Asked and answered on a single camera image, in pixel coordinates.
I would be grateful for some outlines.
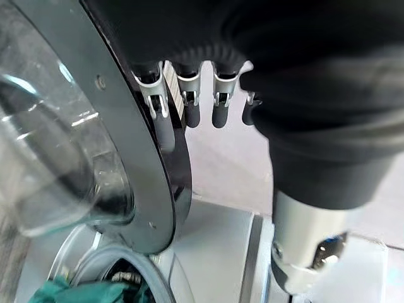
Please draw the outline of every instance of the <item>gray floor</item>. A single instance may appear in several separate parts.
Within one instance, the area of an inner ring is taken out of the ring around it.
[[[270,214],[272,171],[268,143],[253,127],[243,125],[246,93],[237,89],[223,129],[211,124],[212,68],[203,66],[201,124],[187,130],[194,193],[199,199]],[[365,208],[355,231],[404,249],[404,154]],[[404,251],[390,249],[386,303],[404,302]]]

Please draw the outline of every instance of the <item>green towel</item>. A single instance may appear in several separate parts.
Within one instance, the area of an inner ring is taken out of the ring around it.
[[[136,289],[135,297],[139,303],[147,302],[144,297],[148,286],[145,283],[144,285]],[[133,287],[125,283],[111,282],[70,287],[64,278],[57,277],[53,281],[46,281],[28,303],[124,303],[125,290],[133,290]]]

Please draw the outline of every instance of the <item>metal connector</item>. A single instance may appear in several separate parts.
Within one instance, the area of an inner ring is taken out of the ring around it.
[[[242,121],[245,125],[251,126],[254,124],[254,121],[251,117],[251,113],[253,109],[262,104],[262,101],[258,98],[258,96],[254,92],[249,92],[246,100],[246,104],[244,106],[244,110],[242,111]]]
[[[215,106],[224,103],[224,107],[230,105],[230,99],[233,97],[234,88],[239,79],[239,73],[230,79],[223,79],[217,75],[215,71],[213,76],[213,98],[215,99]]]
[[[163,63],[158,64],[158,79],[153,83],[143,83],[134,73],[133,76],[139,84],[140,91],[150,110],[151,118],[162,152],[170,153],[175,148],[174,129],[169,111],[169,98],[163,75]]]
[[[153,120],[157,118],[157,111],[161,110],[163,118],[169,116],[169,104],[167,89],[165,87],[163,76],[163,63],[158,64],[158,80],[153,83],[143,83],[142,80],[133,74],[136,82],[139,84],[143,98],[149,107],[150,115]]]
[[[198,106],[201,93],[201,73],[198,72],[196,76],[191,78],[177,75],[177,80],[184,105],[188,106],[189,103],[193,103],[194,106]]]

